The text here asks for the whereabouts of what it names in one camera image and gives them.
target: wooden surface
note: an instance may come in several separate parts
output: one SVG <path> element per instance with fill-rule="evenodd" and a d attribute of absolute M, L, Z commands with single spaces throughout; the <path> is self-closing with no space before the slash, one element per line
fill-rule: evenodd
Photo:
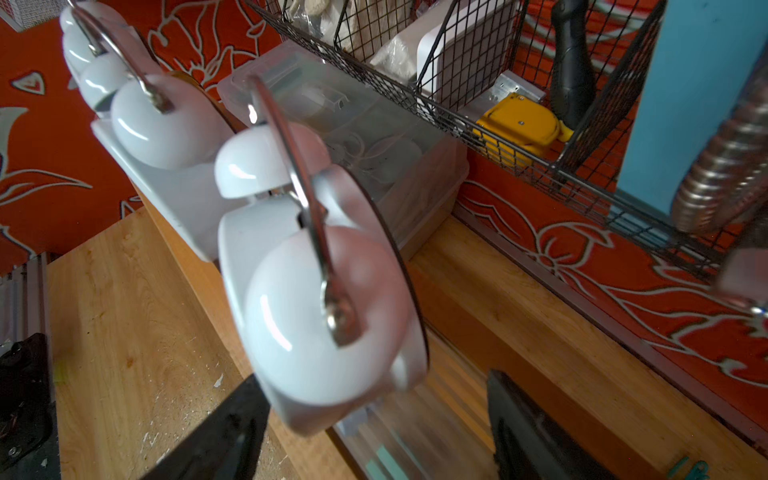
<path fill-rule="evenodd" d="M 195 255 L 146 198 L 142 196 L 142 200 L 240 376 L 244 378 L 250 375 L 253 369 L 237 335 L 221 274 L 212 263 L 206 263 Z M 300 437 L 291 432 L 274 412 L 270 415 L 270 428 L 301 478 L 357 478 L 353 467 L 339 453 L 327 433 L 309 439 Z"/>
<path fill-rule="evenodd" d="M 51 263 L 48 302 L 64 479 L 140 478 L 241 381 L 144 210 Z"/>
<path fill-rule="evenodd" d="M 409 271 L 430 324 L 620 478 L 662 478 L 684 456 L 685 473 L 704 460 L 712 479 L 768 478 L 768 460 L 457 220 Z"/>

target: black handle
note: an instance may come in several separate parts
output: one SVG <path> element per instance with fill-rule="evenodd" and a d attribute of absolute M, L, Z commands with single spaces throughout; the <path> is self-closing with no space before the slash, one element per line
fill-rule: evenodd
<path fill-rule="evenodd" d="M 557 51 L 550 90 L 552 111 L 575 129 L 594 101 L 592 63 L 587 51 L 588 0 L 560 0 L 552 9 Z"/>
<path fill-rule="evenodd" d="M 256 474 L 270 403 L 253 373 L 141 480 L 247 480 Z"/>

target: metal rod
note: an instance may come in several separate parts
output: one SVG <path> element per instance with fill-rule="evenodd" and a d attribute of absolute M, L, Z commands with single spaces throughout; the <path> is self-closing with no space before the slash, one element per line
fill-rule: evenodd
<path fill-rule="evenodd" d="M 125 54 L 123 49 L 114 40 L 113 35 L 107 30 L 106 27 L 104 27 L 104 24 L 98 21 L 87 10 L 78 6 L 72 8 L 72 17 L 78 23 L 78 25 L 84 29 L 84 32 L 88 29 L 92 29 L 95 34 L 98 34 L 98 37 L 94 41 L 97 45 L 99 45 L 99 48 L 103 48 L 101 46 L 100 40 L 109 45 L 109 48 L 114 52 L 114 54 L 123 61 L 125 67 L 128 69 L 128 72 L 139 82 L 141 90 L 147 95 L 150 103 L 152 103 L 157 111 L 162 114 L 166 114 L 174 110 L 174 105 L 170 102 L 170 99 L 168 99 L 168 97 L 163 94 L 163 92 L 161 92 L 157 87 L 152 85 L 149 80 L 147 80 L 147 77 L 144 75 L 141 69 L 136 65 L 131 57 Z"/>
<path fill-rule="evenodd" d="M 333 269 L 325 231 L 327 210 L 315 196 L 310 173 L 304 163 L 299 160 L 301 156 L 299 148 L 290 133 L 288 122 L 280 113 L 280 108 L 272 99 L 269 89 L 257 77 L 248 78 L 246 84 L 251 95 L 252 103 L 249 109 L 252 123 L 261 124 L 266 120 L 275 132 L 278 147 L 282 147 L 287 159 L 286 169 L 296 194 L 302 225 L 310 234 L 320 266 L 322 281 L 320 298 L 325 310 L 326 325 L 337 346 L 349 345 L 359 338 L 360 323 L 352 300 Z"/>
<path fill-rule="evenodd" d="M 74 10 L 80 7 L 78 7 L 77 2 L 74 0 L 68 0 L 68 3 L 72 8 L 72 16 L 74 17 Z M 80 22 L 77 18 L 74 19 L 74 22 L 78 24 L 80 31 L 82 31 L 83 35 L 85 35 L 85 37 L 88 39 L 88 48 L 91 49 L 93 56 L 98 57 L 99 55 L 107 53 L 107 51 L 103 46 L 101 46 L 101 43 L 98 40 L 98 34 L 89 24 Z"/>
<path fill-rule="evenodd" d="M 344 0 L 344 5 L 342 5 L 341 8 L 341 15 L 339 15 L 339 21 L 336 23 L 336 31 L 333 32 L 333 47 L 337 48 L 338 50 L 342 50 L 343 48 L 341 46 L 341 41 L 339 40 L 339 32 L 341 31 L 341 22 L 344 22 L 347 20 L 349 22 L 349 13 L 347 12 L 347 7 L 349 6 L 349 0 Z M 352 29 L 348 28 L 349 30 L 349 44 L 352 44 Z"/>

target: wire mesh basket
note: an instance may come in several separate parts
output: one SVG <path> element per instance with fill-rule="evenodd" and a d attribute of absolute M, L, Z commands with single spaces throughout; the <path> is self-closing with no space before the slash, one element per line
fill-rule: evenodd
<path fill-rule="evenodd" d="M 419 2 L 427 0 L 343 0 L 332 35 L 296 22 L 290 0 L 246 1 L 283 37 L 460 138 L 510 174 L 699 278 L 718 271 L 736 238 L 737 232 L 728 229 L 708 237 L 681 233 L 614 194 L 666 0 L 634 0 L 629 6 L 622 5 L 627 0 L 590 0 L 586 33 L 598 96 L 571 140 L 555 141 L 543 155 L 476 124 L 462 108 L 507 70 L 549 89 L 554 0 L 442 0 L 449 2 L 443 5 L 447 13 L 426 61 L 401 81 L 370 62 L 415 21 Z M 542 104 L 548 106 L 548 99 Z"/>
<path fill-rule="evenodd" d="M 0 0 L 0 18 L 24 31 L 58 17 L 67 0 Z"/>

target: white plastic container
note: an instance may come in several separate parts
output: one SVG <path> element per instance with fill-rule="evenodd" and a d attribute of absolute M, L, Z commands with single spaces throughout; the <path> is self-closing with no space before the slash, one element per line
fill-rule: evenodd
<path fill-rule="evenodd" d="M 424 34 L 416 55 L 417 75 L 429 66 L 422 79 L 422 93 L 458 110 L 489 88 L 492 81 L 487 84 L 488 79 L 502 72 L 515 5 L 514 0 L 459 2 L 442 37 L 442 23 Z"/>
<path fill-rule="evenodd" d="M 224 106 L 250 124 L 245 78 L 258 75 L 291 121 L 326 142 L 376 204 L 404 257 L 450 211 L 467 177 L 466 146 L 287 41 L 218 84 Z"/>

